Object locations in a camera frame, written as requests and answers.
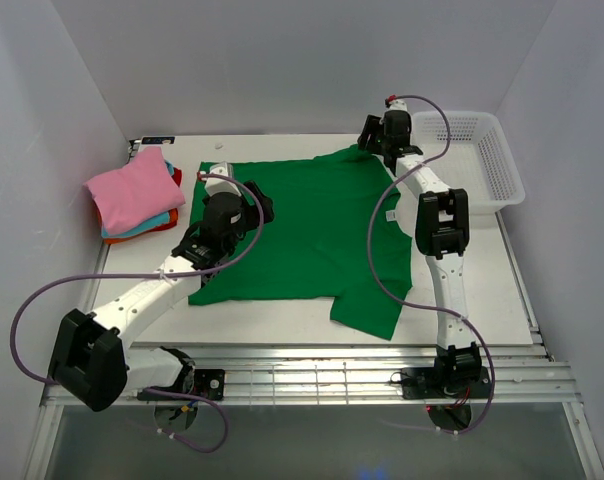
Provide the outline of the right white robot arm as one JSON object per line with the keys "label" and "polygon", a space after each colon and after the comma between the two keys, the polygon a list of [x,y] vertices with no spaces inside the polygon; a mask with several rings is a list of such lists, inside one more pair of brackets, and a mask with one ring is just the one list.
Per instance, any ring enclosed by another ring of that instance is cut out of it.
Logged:
{"label": "right white robot arm", "polygon": [[387,102],[382,116],[369,115],[358,138],[360,150],[380,157],[395,180],[417,200],[414,243],[429,268],[435,304],[424,310],[437,315],[434,366],[410,379],[420,393],[434,390],[446,397],[464,394],[481,380],[479,342],[468,325],[463,280],[464,255],[470,241],[468,194],[445,183],[427,165],[412,138],[412,118],[401,99]]}

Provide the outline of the green t shirt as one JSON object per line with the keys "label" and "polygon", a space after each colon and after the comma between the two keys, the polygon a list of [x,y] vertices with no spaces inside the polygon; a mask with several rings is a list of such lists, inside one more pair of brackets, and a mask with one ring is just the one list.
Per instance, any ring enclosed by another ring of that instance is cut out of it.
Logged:
{"label": "green t shirt", "polygon": [[226,301],[328,297],[330,318],[392,338],[412,287],[412,239],[386,215],[398,190],[380,160],[356,146],[306,160],[233,164],[273,200],[275,219],[251,252],[188,298],[191,306]]}

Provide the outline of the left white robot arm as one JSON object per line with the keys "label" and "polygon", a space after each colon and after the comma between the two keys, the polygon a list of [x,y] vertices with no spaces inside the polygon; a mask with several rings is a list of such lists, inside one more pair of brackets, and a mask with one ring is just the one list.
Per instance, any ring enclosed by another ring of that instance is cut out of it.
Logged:
{"label": "left white robot arm", "polygon": [[163,263],[111,302],[84,313],[74,309],[60,324],[49,377],[94,412],[126,391],[143,399],[183,399],[194,390],[195,363],[166,347],[136,350],[137,338],[178,302],[205,287],[242,257],[236,248],[275,218],[273,201],[253,181],[209,174],[204,210]]}

